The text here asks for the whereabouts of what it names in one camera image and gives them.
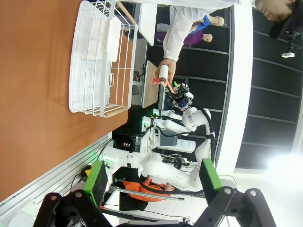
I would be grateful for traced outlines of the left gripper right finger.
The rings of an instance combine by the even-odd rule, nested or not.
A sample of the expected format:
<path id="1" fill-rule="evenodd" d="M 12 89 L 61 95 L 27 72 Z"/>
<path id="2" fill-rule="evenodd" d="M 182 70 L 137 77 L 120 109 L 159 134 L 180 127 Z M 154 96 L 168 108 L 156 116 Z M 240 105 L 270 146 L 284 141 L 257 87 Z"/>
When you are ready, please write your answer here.
<path id="1" fill-rule="evenodd" d="M 194 227 L 218 227 L 224 217 L 235 217 L 240 227 L 276 227 L 276 223 L 260 189 L 240 192 L 223 186 L 211 159 L 201 162 L 199 177 L 208 207 Z"/>

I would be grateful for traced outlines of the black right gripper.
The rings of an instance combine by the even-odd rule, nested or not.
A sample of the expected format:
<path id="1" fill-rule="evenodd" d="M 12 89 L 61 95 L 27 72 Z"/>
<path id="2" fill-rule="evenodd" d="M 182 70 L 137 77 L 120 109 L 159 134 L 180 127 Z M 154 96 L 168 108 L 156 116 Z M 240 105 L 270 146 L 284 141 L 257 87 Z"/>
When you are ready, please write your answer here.
<path id="1" fill-rule="evenodd" d="M 184 92 L 180 91 L 182 89 L 182 84 L 173 81 L 173 85 L 173 89 L 175 92 L 171 92 L 168 87 L 165 88 L 166 96 L 170 97 L 171 103 L 174 105 L 188 105 L 189 98 L 185 95 Z"/>

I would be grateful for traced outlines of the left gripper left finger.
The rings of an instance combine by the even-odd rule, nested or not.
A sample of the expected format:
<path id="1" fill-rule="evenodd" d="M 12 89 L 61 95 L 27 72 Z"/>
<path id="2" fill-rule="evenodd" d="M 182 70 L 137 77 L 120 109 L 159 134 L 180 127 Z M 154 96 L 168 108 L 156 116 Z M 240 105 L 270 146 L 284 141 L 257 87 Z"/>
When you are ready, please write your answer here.
<path id="1" fill-rule="evenodd" d="M 44 197 L 33 227 L 70 227 L 80 219 L 86 227 L 113 227 L 100 210 L 107 183 L 104 161 L 97 160 L 83 189 L 66 196 L 51 192 Z"/>

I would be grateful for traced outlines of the peach lint roller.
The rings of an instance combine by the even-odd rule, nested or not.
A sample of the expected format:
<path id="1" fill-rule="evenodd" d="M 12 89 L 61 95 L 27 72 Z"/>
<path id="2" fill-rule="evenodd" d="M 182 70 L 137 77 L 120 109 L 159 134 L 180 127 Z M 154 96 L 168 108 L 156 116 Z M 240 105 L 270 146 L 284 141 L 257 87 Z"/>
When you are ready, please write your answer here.
<path id="1" fill-rule="evenodd" d="M 162 65 L 159 71 L 158 80 L 163 87 L 168 87 L 171 93 L 174 93 L 174 89 L 168 80 L 169 67 L 167 65 Z"/>

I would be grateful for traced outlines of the person's white-sleeved right forearm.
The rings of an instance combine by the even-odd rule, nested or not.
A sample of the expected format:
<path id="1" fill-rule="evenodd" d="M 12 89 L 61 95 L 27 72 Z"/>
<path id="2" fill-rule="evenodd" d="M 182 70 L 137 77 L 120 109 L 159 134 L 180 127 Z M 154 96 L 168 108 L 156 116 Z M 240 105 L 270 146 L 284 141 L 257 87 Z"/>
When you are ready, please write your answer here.
<path id="1" fill-rule="evenodd" d="M 209 12 L 204 9 L 170 6 L 170 14 L 170 26 L 163 41 L 164 58 L 177 61 L 192 24 Z"/>

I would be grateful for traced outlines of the person's right hand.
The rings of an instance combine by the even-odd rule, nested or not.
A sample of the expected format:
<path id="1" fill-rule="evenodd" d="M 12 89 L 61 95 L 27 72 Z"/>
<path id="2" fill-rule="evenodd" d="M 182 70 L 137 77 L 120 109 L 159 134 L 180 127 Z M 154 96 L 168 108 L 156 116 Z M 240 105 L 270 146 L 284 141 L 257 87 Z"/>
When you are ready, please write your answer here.
<path id="1" fill-rule="evenodd" d="M 159 71 L 160 71 L 160 67 L 162 65 L 167 65 L 169 67 L 168 80 L 172 85 L 173 77 L 174 77 L 175 71 L 176 71 L 176 61 L 168 59 L 168 58 L 163 59 L 162 62 L 159 64 L 158 68 L 155 71 L 156 78 L 159 77 Z"/>

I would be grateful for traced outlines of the yellow emergency stop button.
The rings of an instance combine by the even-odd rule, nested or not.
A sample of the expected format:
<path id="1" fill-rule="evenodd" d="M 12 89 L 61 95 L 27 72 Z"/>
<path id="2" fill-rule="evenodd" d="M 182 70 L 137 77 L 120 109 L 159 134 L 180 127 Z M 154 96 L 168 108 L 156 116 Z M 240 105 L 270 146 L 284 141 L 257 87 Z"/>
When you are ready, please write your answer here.
<path id="1" fill-rule="evenodd" d="M 84 182 L 87 181 L 87 179 L 88 179 L 88 177 L 89 177 L 89 175 L 90 175 L 90 172 L 91 172 L 91 170 L 92 170 L 92 167 L 93 167 L 92 165 L 86 165 L 86 166 L 81 170 L 80 175 L 81 175 L 82 181 L 84 181 Z"/>

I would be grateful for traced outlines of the light wooden board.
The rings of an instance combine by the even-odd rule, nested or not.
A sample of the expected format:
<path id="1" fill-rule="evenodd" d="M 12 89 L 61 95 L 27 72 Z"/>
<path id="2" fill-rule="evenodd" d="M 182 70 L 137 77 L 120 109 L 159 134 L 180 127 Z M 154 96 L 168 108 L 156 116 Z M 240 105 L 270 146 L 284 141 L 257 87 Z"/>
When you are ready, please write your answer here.
<path id="1" fill-rule="evenodd" d="M 153 83 L 153 80 L 156 79 L 155 76 L 156 69 L 157 67 L 154 64 L 152 64 L 150 61 L 146 62 L 142 108 L 147 108 L 148 106 L 158 101 L 159 84 Z"/>

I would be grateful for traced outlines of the white rounded housing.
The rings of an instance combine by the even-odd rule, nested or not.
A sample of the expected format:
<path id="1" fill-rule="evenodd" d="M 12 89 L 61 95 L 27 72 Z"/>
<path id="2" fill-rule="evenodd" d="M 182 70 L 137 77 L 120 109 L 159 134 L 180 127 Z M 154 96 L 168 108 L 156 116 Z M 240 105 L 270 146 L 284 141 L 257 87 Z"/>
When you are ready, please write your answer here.
<path id="1" fill-rule="evenodd" d="M 196 142 L 192 140 L 182 140 L 178 139 L 176 144 L 176 151 L 184 153 L 192 153 L 195 151 Z"/>

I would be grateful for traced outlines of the black box with red display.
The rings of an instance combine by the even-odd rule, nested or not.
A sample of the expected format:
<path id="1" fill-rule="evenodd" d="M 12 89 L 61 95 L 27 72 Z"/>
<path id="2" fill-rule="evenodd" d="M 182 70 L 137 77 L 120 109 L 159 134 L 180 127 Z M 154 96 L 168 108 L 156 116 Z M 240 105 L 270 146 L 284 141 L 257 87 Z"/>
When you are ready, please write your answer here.
<path id="1" fill-rule="evenodd" d="M 130 152 L 135 151 L 136 137 L 122 134 L 113 134 L 112 139 L 114 141 L 115 148 Z"/>

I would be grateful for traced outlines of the grey monitor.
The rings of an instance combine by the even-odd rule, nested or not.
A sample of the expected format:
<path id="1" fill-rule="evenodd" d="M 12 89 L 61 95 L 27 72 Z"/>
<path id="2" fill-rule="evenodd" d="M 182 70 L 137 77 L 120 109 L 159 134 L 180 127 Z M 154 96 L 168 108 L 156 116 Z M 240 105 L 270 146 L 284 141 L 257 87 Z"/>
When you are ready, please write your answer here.
<path id="1" fill-rule="evenodd" d="M 176 132 L 167 129 L 159 131 L 159 146 L 175 146 L 177 145 L 178 135 Z"/>

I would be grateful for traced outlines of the person in orange jacket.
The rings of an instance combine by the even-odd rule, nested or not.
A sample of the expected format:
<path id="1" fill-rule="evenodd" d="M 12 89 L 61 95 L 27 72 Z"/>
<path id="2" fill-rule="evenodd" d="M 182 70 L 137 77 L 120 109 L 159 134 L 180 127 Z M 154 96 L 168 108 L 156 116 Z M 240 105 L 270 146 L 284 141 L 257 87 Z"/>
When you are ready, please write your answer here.
<path id="1" fill-rule="evenodd" d="M 144 187 L 142 187 L 139 183 L 136 182 L 129 182 L 129 181 L 122 181 L 122 184 L 126 190 L 129 191 L 134 191 L 134 192 L 140 192 L 144 194 L 152 194 L 152 195 L 160 195 L 160 196 L 165 196 L 165 197 L 170 197 L 169 194 L 163 194 L 163 193 L 155 193 L 151 192 Z M 155 189 L 155 190 L 160 190 L 160 191 L 173 191 L 175 190 L 175 187 L 169 183 L 166 184 L 156 184 L 152 182 L 151 178 L 147 178 L 143 184 L 149 188 Z M 162 201 L 163 199 L 160 198 L 153 198 L 149 196 L 142 196 L 142 195 L 136 195 L 136 194 L 129 194 L 130 197 L 140 200 L 140 201 L 145 201 L 145 202 L 158 202 Z"/>

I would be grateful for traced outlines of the mannequin in purple clothes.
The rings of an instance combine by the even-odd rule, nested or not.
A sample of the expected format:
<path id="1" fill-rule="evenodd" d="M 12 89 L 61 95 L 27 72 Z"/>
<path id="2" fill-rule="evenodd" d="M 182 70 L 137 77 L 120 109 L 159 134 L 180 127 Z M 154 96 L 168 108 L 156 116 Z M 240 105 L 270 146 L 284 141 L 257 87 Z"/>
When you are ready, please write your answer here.
<path id="1" fill-rule="evenodd" d="M 156 39 L 159 42 L 163 42 L 165 35 L 166 35 L 166 32 L 157 33 Z M 205 42 L 210 43 L 212 41 L 212 39 L 213 39 L 213 36 L 211 34 L 205 34 L 203 30 L 200 30 L 200 31 L 192 32 L 192 33 L 188 34 L 187 37 L 185 38 L 183 44 L 185 46 L 189 46 L 189 45 L 197 44 L 200 41 L 205 41 Z"/>

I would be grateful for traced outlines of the white background table top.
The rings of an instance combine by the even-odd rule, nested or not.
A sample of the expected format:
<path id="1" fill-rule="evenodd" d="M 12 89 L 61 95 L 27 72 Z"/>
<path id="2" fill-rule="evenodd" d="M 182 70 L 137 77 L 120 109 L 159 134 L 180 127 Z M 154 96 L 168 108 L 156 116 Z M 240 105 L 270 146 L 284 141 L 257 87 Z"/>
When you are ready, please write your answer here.
<path id="1" fill-rule="evenodd" d="M 156 16 L 157 4 L 140 4 L 138 29 L 150 46 L 154 45 Z"/>

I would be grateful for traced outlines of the white plastic holder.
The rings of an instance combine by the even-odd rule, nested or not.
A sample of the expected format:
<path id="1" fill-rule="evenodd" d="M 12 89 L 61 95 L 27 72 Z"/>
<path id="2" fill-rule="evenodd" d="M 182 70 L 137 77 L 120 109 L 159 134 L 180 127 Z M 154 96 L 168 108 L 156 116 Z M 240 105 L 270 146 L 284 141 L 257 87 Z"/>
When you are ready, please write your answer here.
<path id="1" fill-rule="evenodd" d="M 112 62 L 116 62 L 118 58 L 121 23 L 117 17 L 108 20 L 107 23 L 107 40 L 105 42 L 108 58 Z"/>

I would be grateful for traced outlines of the mannequin in blue clothes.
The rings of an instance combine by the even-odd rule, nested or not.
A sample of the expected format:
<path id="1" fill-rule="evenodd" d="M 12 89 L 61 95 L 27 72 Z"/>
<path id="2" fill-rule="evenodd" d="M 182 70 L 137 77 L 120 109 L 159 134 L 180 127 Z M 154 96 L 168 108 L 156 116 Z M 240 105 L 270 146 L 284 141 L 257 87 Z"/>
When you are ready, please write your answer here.
<path id="1" fill-rule="evenodd" d="M 206 15 L 201 20 L 193 23 L 191 32 L 197 32 L 197 31 L 203 30 L 209 25 L 223 26 L 224 18 L 220 17 L 220 16 L 212 17 L 210 15 Z"/>

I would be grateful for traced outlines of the person's white coat torso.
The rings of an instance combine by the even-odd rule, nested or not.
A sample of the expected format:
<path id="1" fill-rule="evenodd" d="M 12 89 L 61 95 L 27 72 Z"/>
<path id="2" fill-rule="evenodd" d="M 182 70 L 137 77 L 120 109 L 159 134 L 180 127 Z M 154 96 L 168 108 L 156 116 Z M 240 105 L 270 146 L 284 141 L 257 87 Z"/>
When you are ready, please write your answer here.
<path id="1" fill-rule="evenodd" d="M 206 15 L 219 9 L 229 8 L 235 4 L 248 3 L 249 6 L 255 0 L 127 0 L 134 3 L 152 3 L 178 7 L 188 15 Z"/>

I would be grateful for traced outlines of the aluminium table edge rail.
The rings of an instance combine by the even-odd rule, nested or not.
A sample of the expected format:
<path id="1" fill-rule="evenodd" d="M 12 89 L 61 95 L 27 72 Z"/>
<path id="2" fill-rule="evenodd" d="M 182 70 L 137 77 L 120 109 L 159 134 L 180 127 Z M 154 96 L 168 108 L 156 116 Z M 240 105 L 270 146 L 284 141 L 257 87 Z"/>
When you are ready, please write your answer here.
<path id="1" fill-rule="evenodd" d="M 0 227 L 32 227 L 42 200 L 50 192 L 69 193 L 71 184 L 80 179 L 77 174 L 91 165 L 110 140 L 109 133 L 88 145 L 72 157 L 38 177 L 7 199 L 0 202 Z"/>

